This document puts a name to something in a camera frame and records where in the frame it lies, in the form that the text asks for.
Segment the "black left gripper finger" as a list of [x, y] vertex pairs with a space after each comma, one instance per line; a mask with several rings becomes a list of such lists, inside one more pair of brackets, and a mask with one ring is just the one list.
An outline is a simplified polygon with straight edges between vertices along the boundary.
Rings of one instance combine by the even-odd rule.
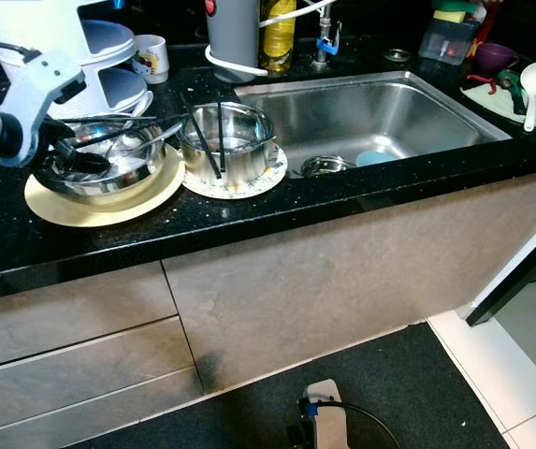
[[75, 147], [61, 149], [61, 164], [66, 174], [104, 175], [112, 163], [105, 155], [80, 152]]

